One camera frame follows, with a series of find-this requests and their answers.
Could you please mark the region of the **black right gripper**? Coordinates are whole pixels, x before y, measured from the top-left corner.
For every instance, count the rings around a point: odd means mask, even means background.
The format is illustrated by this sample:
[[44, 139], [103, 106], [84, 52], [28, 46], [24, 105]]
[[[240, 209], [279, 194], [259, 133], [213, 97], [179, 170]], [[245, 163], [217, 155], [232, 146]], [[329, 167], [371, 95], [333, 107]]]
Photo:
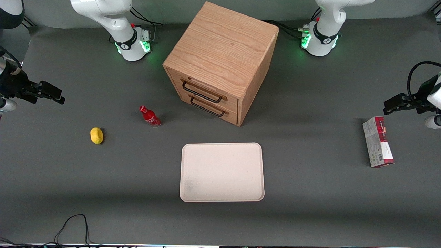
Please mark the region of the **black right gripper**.
[[38, 98], [49, 99], [60, 105], [65, 103], [61, 89], [46, 81], [40, 81], [37, 89], [37, 84], [29, 80], [27, 74], [18, 67], [2, 72], [0, 93], [7, 99], [17, 98], [33, 104], [37, 103]]

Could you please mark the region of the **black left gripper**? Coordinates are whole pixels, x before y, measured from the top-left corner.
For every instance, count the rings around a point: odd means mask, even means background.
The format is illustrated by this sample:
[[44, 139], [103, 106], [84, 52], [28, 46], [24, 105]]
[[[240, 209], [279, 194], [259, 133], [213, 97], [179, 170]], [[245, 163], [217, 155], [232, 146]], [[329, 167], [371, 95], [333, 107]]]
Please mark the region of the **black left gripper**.
[[437, 112], [437, 107], [427, 100], [427, 97], [432, 92], [438, 76], [435, 75], [429, 80], [425, 81], [418, 89], [413, 97], [417, 103], [417, 106], [412, 104], [411, 98], [406, 94], [397, 94], [394, 97], [384, 101], [383, 113], [385, 116], [390, 115], [398, 111], [407, 111], [416, 109], [417, 114], [423, 114], [426, 112]]

